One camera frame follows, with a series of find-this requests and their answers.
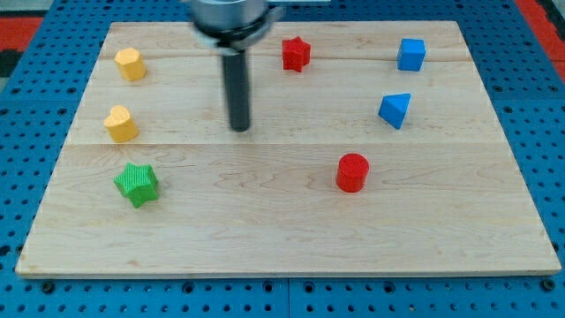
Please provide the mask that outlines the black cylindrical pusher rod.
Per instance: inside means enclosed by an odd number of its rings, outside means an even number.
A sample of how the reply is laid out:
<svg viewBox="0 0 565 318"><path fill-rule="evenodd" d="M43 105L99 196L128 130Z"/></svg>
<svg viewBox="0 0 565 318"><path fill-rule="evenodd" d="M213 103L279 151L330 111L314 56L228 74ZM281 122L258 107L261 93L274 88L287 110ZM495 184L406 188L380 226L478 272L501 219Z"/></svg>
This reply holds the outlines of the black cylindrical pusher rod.
<svg viewBox="0 0 565 318"><path fill-rule="evenodd" d="M228 119L232 131L241 133L251 126L250 93L246 51L222 56L222 78Z"/></svg>

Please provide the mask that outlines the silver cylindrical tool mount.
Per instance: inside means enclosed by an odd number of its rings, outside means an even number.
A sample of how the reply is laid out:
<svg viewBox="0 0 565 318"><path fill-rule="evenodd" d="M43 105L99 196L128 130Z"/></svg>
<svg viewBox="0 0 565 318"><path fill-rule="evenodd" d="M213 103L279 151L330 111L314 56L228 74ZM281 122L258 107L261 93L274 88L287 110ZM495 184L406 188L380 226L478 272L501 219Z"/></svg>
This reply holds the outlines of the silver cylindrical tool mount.
<svg viewBox="0 0 565 318"><path fill-rule="evenodd" d="M260 42L284 15L265 0L192 0L193 30L198 40L222 55L236 55Z"/></svg>

